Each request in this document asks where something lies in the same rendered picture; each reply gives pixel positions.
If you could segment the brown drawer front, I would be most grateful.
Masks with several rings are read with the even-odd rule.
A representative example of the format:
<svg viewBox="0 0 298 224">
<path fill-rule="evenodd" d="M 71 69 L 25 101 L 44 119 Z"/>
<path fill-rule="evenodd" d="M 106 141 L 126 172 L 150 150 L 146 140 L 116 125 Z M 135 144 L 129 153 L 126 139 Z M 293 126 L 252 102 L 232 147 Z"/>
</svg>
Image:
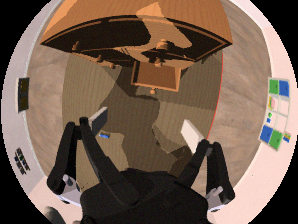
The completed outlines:
<svg viewBox="0 0 298 224">
<path fill-rule="evenodd" d="M 182 24 L 147 18 L 110 19 L 110 25 L 125 47 L 153 49 L 197 59 L 223 41 Z"/>
<path fill-rule="evenodd" d="M 151 62 L 151 63 L 154 63 L 155 67 L 162 67 L 162 64 L 163 64 L 163 65 L 183 68 L 184 66 L 194 61 L 194 59 L 190 59 L 187 57 L 170 54 L 170 53 L 163 54 L 152 50 L 131 49 L 131 48 L 126 48 L 126 50 L 130 54 L 133 61 Z"/>
<path fill-rule="evenodd" d="M 101 21 L 85 24 L 63 32 L 45 42 L 68 52 L 104 47 L 120 47 Z"/>
<path fill-rule="evenodd" d="M 73 52 L 73 54 L 81 56 L 88 60 L 97 59 L 96 62 L 99 63 L 102 63 L 104 59 L 130 60 L 122 48 L 92 49 L 84 50 L 79 53 Z"/>
<path fill-rule="evenodd" d="M 131 85 L 150 87 L 152 94 L 156 94 L 155 89 L 178 92 L 180 74 L 181 68 L 166 65 L 155 67 L 154 63 L 135 61 Z"/>
</svg>

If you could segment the brown wooden drawer with knob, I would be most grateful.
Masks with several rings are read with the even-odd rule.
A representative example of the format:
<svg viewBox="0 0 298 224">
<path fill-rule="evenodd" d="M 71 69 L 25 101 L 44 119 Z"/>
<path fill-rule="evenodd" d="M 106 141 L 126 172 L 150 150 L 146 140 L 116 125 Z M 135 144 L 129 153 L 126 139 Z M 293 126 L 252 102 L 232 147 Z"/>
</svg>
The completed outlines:
<svg viewBox="0 0 298 224">
<path fill-rule="evenodd" d="M 96 60 L 91 60 L 95 63 Z M 127 67 L 134 67 L 133 63 L 131 61 L 127 60 L 104 60 L 102 63 L 97 63 L 102 66 L 110 66 L 111 69 L 115 69 L 116 66 L 127 66 Z"/>
</svg>

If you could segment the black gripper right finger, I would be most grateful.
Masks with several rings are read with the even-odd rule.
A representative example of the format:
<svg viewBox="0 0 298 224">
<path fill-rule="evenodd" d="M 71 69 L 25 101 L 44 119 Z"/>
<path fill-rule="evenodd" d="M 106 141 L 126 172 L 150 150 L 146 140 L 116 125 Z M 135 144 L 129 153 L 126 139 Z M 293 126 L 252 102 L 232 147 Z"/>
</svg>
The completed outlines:
<svg viewBox="0 0 298 224">
<path fill-rule="evenodd" d="M 207 156 L 207 185 L 205 196 L 208 201 L 207 212 L 217 212 L 235 198 L 235 192 L 229 181 L 221 144 L 218 142 L 210 144 L 194 125 L 186 119 L 184 120 L 181 133 L 194 155 L 178 178 L 165 192 L 161 198 L 161 202 L 168 208 L 177 207 L 189 193 L 199 173 L 204 157 Z"/>
</svg>

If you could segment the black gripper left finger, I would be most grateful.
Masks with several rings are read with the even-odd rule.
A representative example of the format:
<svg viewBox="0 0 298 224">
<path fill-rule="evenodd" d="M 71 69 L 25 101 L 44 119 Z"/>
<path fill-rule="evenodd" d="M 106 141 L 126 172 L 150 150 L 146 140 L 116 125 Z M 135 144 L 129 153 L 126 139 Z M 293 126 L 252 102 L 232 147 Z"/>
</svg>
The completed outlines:
<svg viewBox="0 0 298 224">
<path fill-rule="evenodd" d="M 90 164 L 99 180 L 104 181 L 115 199 L 125 207 L 133 207 L 139 200 L 137 189 L 122 176 L 108 156 L 105 156 L 96 135 L 107 122 L 108 107 L 92 117 L 79 118 L 80 126 L 68 122 L 64 129 L 55 165 L 47 178 L 48 188 L 64 203 L 81 207 L 80 188 L 76 183 L 77 140 L 82 140 Z"/>
</svg>

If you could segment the brown wooden chest of drawers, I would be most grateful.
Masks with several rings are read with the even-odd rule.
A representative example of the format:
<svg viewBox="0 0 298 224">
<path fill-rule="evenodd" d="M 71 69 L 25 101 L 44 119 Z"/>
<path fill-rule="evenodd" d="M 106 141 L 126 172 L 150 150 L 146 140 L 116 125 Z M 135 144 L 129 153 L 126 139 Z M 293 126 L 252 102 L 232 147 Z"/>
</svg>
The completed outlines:
<svg viewBox="0 0 298 224">
<path fill-rule="evenodd" d="M 198 29 L 223 41 L 223 44 L 194 59 L 181 68 L 181 71 L 233 44 L 229 22 L 220 0 L 65 0 L 47 26 L 40 45 L 75 55 L 73 52 L 46 45 L 45 42 L 73 28 L 101 21 L 120 45 L 120 47 L 104 48 L 122 48 L 130 59 L 127 61 L 131 61 L 134 65 L 135 61 L 126 48 L 156 50 L 125 47 L 109 23 L 110 19 L 120 18 L 147 18 L 174 22 Z"/>
</svg>

